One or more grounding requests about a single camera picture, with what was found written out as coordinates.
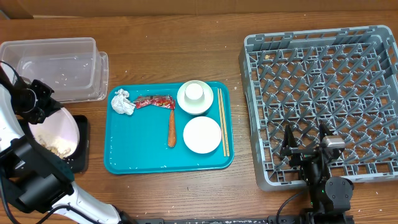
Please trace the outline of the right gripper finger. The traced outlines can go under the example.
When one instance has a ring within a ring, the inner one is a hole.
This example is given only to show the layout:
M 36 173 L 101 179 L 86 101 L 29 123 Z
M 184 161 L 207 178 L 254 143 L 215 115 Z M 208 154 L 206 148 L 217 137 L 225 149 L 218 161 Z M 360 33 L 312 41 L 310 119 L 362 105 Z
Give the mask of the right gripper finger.
M 327 146 L 327 136 L 333 136 L 333 133 L 327 128 L 326 124 L 320 123 L 319 125 L 320 145 Z
M 282 149 L 287 147 L 298 148 L 297 142 L 289 124 L 285 126 L 284 140 L 282 141 Z

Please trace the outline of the large white plate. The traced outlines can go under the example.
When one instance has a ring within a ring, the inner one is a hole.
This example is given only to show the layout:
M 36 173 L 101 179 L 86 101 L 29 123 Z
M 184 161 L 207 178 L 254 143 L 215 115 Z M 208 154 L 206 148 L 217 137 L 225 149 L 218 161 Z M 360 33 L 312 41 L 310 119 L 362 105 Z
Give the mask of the large white plate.
M 65 108 L 47 117 L 43 123 L 29 124 L 29 129 L 33 137 L 39 133 L 46 133 L 74 141 L 77 146 L 79 144 L 80 132 L 77 123 Z

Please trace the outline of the rice and food scraps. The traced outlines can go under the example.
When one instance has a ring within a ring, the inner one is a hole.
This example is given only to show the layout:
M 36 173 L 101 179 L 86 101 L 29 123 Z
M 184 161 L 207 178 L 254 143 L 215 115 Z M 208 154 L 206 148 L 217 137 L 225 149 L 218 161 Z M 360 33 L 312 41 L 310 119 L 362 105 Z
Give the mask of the rice and food scraps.
M 51 134 L 39 133 L 34 136 L 34 139 L 61 159 L 72 155 L 77 148 L 76 142 Z

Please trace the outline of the white napkin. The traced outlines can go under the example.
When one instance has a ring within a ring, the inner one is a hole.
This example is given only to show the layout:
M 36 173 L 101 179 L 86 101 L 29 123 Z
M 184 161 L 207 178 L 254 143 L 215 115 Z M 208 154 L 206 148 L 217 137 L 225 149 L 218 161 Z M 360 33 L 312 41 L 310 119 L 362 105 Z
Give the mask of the white napkin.
M 119 89 L 113 99 L 111 100 L 111 107 L 118 114 L 126 114 L 128 116 L 132 115 L 136 105 L 129 99 L 129 92 Z

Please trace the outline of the orange carrot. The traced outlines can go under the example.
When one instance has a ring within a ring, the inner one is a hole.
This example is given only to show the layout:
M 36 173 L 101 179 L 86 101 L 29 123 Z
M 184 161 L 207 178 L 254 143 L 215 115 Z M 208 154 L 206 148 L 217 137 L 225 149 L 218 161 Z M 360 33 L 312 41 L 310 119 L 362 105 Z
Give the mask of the orange carrot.
M 168 133 L 168 147 L 174 147 L 177 142 L 175 129 L 175 113 L 174 110 L 170 112 L 169 116 L 169 133 Z

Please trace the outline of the red snack wrapper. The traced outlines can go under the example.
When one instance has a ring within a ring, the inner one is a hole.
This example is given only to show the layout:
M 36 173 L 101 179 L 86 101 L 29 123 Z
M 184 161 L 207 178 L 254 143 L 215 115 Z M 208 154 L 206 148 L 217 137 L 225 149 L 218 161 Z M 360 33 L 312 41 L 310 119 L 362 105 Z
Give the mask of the red snack wrapper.
M 134 102 L 137 109 L 153 105 L 161 108 L 175 109 L 175 100 L 170 95 L 139 96 Z

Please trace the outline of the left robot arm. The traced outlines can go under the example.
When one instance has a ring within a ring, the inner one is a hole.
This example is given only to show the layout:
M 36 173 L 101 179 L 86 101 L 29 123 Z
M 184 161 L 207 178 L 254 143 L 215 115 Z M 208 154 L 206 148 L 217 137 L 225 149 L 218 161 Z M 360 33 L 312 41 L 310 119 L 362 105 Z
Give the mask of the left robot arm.
M 10 221 L 16 222 L 9 209 L 13 206 L 43 213 L 41 223 L 54 213 L 77 223 L 135 223 L 80 188 L 68 164 L 24 132 L 18 116 L 42 124 L 65 108 L 51 97 L 48 85 L 39 80 L 28 84 L 10 70 L 10 75 L 1 72 L 1 200 Z

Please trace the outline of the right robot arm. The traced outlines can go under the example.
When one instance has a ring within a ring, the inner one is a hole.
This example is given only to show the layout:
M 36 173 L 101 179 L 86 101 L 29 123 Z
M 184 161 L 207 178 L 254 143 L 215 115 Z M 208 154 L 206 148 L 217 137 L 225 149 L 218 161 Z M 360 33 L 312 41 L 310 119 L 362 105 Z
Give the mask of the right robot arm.
M 285 127 L 281 154 L 290 158 L 289 166 L 298 167 L 301 179 L 309 192 L 311 207 L 303 209 L 299 215 L 281 217 L 283 208 L 301 195 L 299 192 L 288 198 L 278 209 L 277 223 L 353 223 L 347 217 L 354 184 L 344 177 L 333 177 L 328 164 L 337 160 L 345 150 L 344 140 L 334 135 L 325 124 L 319 125 L 320 143 L 314 148 L 299 149 L 290 125 Z

